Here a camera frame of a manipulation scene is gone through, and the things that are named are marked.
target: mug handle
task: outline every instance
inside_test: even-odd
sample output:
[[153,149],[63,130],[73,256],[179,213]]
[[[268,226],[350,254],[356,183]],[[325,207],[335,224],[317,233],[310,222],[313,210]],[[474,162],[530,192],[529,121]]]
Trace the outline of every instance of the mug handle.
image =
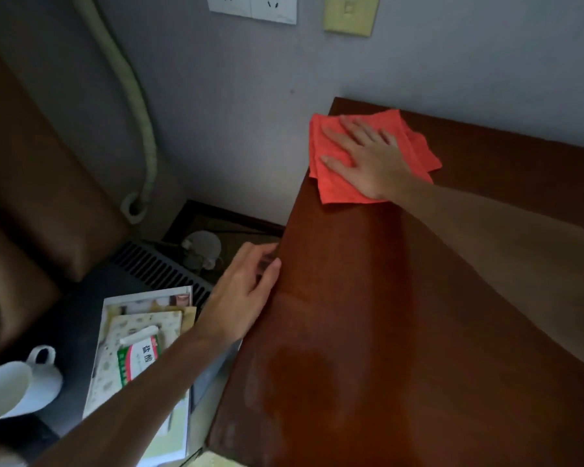
[[54,349],[51,345],[38,345],[36,346],[26,359],[27,364],[36,364],[37,358],[41,351],[48,351],[48,358],[45,361],[47,365],[54,365],[54,359],[56,359],[56,349]]

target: hand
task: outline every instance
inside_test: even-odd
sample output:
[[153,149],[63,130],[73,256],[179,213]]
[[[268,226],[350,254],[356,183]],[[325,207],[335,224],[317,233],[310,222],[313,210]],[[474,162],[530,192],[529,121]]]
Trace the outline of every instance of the hand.
[[394,136],[384,129],[378,133],[360,119],[351,122],[347,117],[340,116],[340,123],[350,136],[336,133],[327,127],[322,131],[350,154],[356,166],[346,167],[330,156],[320,158],[359,192],[368,198],[388,198],[391,189],[399,181],[412,177]]
[[[208,337],[217,338],[224,345],[244,337],[262,312],[273,288],[281,259],[272,259],[277,244],[254,245],[248,242],[232,260],[223,276],[218,280],[212,294],[202,310],[195,329]],[[268,267],[261,274],[260,263],[267,261]]]

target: wooden table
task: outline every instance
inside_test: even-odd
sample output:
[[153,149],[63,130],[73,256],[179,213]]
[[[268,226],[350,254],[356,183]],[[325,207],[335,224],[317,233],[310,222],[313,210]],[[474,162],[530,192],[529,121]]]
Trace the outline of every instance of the wooden table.
[[[403,117],[443,161],[437,184],[584,227],[583,148]],[[397,206],[322,206],[306,177],[279,255],[208,448],[256,466],[584,466],[584,364]]]

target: vent grille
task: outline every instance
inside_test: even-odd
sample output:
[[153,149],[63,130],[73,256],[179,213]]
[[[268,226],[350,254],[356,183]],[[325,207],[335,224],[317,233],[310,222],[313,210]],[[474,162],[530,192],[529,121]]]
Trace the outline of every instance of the vent grille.
[[192,301],[197,307],[197,315],[212,292],[211,284],[147,244],[128,241],[110,258],[110,262],[139,279],[151,290],[192,285]]

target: folded red cloth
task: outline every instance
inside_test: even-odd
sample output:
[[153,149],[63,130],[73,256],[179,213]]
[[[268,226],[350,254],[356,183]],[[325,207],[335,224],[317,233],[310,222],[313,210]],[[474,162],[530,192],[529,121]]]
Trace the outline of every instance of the folded red cloth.
[[[361,118],[374,129],[383,128],[394,135],[411,172],[427,182],[433,183],[428,172],[440,169],[441,162],[430,152],[426,139],[407,126],[397,109],[371,115],[350,115]],[[318,191],[322,203],[378,203],[384,200],[366,198],[340,175],[336,174],[320,160],[320,156],[332,156],[349,167],[353,166],[348,152],[340,148],[324,135],[322,127],[330,127],[338,133],[345,133],[337,116],[315,114],[310,121],[310,177],[318,179]]]

